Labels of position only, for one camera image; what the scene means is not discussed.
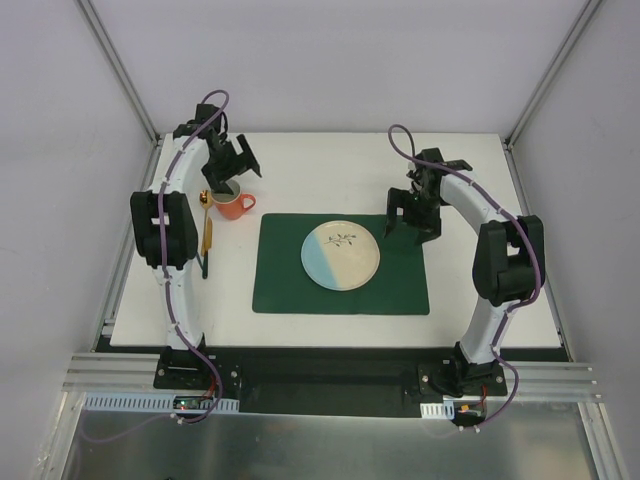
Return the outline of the gold knife black handle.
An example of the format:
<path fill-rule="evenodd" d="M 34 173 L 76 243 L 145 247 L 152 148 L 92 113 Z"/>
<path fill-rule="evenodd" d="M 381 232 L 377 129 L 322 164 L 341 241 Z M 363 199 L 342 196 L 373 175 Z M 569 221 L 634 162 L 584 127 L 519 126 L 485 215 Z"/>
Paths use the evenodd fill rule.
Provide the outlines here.
<path fill-rule="evenodd" d="M 201 249 L 201 259 L 202 259 L 202 278 L 208 278 L 208 269 L 209 269 L 209 251 L 212 246 L 212 233 L 213 233 L 213 222 L 211 218 L 208 218 L 205 223 L 204 235 L 203 235 L 203 246 Z"/>

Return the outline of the gold spoon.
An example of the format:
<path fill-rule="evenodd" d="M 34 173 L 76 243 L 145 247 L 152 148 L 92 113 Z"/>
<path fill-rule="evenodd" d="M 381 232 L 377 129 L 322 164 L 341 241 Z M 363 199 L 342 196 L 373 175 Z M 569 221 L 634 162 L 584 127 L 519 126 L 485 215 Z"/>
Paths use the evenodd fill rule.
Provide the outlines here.
<path fill-rule="evenodd" d="M 202 246 L 203 246 L 203 235 L 204 235 L 205 223 L 206 223 L 206 220 L 209 218 L 209 209 L 213 206 L 213 199 L 211 196 L 211 192 L 209 190 L 201 191 L 199 194 L 199 202 L 204 212 L 203 233 L 202 233 Z"/>

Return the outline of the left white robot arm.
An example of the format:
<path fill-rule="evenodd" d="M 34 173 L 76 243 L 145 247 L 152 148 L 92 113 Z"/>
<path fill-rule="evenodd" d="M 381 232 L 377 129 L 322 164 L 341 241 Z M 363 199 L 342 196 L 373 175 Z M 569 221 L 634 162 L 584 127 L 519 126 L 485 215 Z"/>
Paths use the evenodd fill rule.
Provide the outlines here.
<path fill-rule="evenodd" d="M 138 255 L 159 286 L 166 345 L 199 348 L 205 332 L 199 292 L 208 277 L 213 203 L 240 197 L 238 176 L 260 172 L 245 135 L 228 137 L 224 109 L 206 100 L 171 134 L 151 184 L 132 193 L 130 211 Z"/>

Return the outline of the cream and blue plate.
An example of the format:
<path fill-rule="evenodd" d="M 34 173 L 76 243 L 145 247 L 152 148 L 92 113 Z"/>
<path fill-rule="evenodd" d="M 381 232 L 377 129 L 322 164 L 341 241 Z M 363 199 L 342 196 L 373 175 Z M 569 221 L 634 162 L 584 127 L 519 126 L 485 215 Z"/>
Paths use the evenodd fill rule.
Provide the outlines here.
<path fill-rule="evenodd" d="M 300 258 L 307 276 L 332 291 L 351 291 L 376 274 L 381 253 L 374 236 L 362 225 L 334 220 L 315 227 L 304 239 Z"/>

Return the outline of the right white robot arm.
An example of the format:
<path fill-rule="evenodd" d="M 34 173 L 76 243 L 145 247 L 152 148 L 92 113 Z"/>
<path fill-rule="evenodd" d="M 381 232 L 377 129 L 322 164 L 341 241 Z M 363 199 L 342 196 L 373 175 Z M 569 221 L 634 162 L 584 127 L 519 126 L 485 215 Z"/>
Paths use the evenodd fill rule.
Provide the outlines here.
<path fill-rule="evenodd" d="M 441 209 L 453 207 L 477 236 L 472 281 L 478 300 L 448 363 L 428 376 L 436 392 L 455 398 L 488 385 L 502 371 L 500 349 L 515 311 L 533 303 L 545 281 L 544 226 L 535 215 L 515 216 L 477 182 L 464 160 L 446 161 L 439 149 L 411 159 L 408 190 L 387 194 L 384 232 L 398 222 L 423 244 L 442 234 Z"/>

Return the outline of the dark green placemat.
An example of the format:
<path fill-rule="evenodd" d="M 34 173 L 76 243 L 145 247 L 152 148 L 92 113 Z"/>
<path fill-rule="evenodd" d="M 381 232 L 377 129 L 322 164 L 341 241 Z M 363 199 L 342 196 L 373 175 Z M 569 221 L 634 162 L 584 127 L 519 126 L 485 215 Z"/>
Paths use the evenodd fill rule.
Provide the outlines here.
<path fill-rule="evenodd" d="M 380 249 L 376 274 L 364 286 L 332 291 L 304 271 L 301 249 L 313 228 L 346 220 L 366 228 Z M 426 269 L 417 232 L 401 224 L 384 237 L 383 215 L 268 213 L 261 219 L 252 309 L 267 314 L 427 315 Z"/>

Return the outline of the orange mug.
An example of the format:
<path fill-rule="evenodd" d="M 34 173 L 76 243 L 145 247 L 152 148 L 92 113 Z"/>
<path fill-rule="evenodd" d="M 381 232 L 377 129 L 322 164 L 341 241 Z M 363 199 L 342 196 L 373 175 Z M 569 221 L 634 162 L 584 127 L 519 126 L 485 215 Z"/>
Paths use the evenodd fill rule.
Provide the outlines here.
<path fill-rule="evenodd" d="M 234 194 L 216 193 L 213 195 L 214 206 L 227 220 L 241 218 L 256 205 L 256 198 L 249 193 L 239 191 Z"/>

